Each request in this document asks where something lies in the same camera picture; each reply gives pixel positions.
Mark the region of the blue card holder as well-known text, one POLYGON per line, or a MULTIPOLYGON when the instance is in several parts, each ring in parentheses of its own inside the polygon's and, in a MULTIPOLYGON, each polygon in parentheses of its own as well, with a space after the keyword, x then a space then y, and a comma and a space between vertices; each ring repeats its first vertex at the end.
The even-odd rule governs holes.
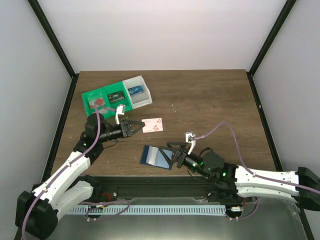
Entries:
POLYGON ((144 145, 139 163, 141 165, 171 170, 159 148, 152 145, 144 145))

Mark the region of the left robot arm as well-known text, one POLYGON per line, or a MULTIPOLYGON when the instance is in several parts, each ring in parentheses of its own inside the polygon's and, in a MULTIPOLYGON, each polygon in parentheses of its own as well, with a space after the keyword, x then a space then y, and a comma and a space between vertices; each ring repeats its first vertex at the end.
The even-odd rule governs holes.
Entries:
POLYGON ((19 195, 15 225, 21 229, 21 236, 29 233, 47 239, 67 212, 97 196, 101 191, 99 184, 90 176, 79 180, 80 174, 101 155, 104 142, 129 138, 144 126, 144 122, 134 120, 118 120, 111 125, 102 114, 91 114, 64 164, 32 192, 23 191, 19 195))

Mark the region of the white pink patterned card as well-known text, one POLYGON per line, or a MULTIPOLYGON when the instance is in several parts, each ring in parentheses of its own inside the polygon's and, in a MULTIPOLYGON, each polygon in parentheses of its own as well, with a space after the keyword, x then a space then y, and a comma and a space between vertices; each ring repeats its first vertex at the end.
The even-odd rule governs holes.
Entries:
POLYGON ((144 127, 142 128, 143 133, 154 133, 163 131, 163 121, 162 118, 149 118, 142 119, 144 127))

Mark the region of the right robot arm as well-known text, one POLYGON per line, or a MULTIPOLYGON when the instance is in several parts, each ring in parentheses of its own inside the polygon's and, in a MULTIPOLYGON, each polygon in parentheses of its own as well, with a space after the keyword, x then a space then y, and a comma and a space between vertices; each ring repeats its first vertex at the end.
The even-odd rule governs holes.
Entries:
POLYGON ((158 149, 169 166, 186 167, 205 178, 213 190, 228 198, 283 199, 305 210, 320 210, 320 178, 307 167, 296 171, 257 170, 225 162, 210 147, 199 155, 185 143, 169 142, 158 149))

